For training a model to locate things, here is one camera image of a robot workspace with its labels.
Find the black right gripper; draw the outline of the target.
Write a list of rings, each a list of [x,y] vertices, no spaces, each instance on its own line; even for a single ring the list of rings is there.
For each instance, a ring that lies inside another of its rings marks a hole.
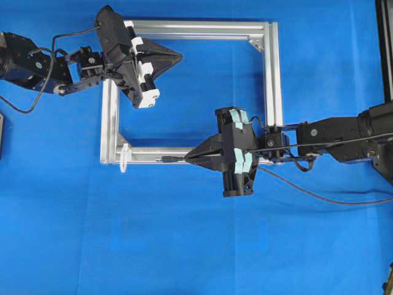
[[[222,172],[224,197],[251,195],[259,164],[252,152],[257,148],[252,122],[245,110],[234,106],[217,109],[215,115],[219,133],[192,149],[185,161]]]

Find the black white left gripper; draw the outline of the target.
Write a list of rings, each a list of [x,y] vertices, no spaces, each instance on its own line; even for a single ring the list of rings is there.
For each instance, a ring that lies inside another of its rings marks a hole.
[[[130,56],[120,65],[111,66],[117,74],[115,83],[131,100],[135,108],[151,108],[160,96],[154,80],[183,59],[183,55],[150,39],[137,36],[132,26]]]

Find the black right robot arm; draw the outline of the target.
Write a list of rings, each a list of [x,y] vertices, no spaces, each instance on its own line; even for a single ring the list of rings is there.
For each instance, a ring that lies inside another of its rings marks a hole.
[[[392,103],[374,106],[356,117],[331,117],[313,123],[267,127],[261,136],[236,107],[216,110],[218,132],[192,149],[184,160],[222,173],[224,196],[251,195],[260,159],[293,162],[312,169],[322,154],[340,163],[371,161],[392,182]]]

